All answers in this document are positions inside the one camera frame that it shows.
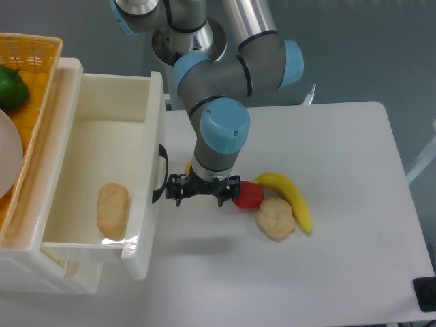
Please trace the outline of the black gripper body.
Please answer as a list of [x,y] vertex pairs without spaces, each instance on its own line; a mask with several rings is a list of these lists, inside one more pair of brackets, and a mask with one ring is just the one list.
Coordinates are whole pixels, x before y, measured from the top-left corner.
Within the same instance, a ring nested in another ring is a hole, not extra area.
[[182,196],[190,198],[196,195],[213,195],[216,198],[231,198],[232,192],[228,188],[226,180],[220,181],[213,178],[212,181],[201,179],[191,167],[185,170],[186,175],[183,179]]

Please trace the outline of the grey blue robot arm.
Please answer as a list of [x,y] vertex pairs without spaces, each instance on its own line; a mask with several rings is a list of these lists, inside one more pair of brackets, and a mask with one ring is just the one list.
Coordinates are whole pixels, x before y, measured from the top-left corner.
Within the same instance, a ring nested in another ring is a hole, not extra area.
[[242,183],[231,171],[247,140],[250,116],[243,100],[281,89],[304,72],[302,51],[277,33],[266,1],[225,1],[238,43],[235,57],[223,61],[221,26],[206,13],[205,1],[112,1],[122,31],[153,30],[153,50],[172,73],[178,97],[196,134],[190,169],[167,174],[153,192],[175,202],[212,195],[218,203],[239,197]]

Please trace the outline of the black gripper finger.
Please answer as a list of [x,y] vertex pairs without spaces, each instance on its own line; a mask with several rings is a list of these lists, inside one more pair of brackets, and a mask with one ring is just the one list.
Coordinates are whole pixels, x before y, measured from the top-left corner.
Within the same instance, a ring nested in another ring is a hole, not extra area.
[[174,200],[175,205],[180,206],[182,199],[186,198],[186,182],[182,175],[171,174],[166,182],[166,199]]
[[224,181],[218,182],[216,191],[217,205],[222,207],[228,200],[237,200],[240,197],[241,179],[239,175],[229,176]]

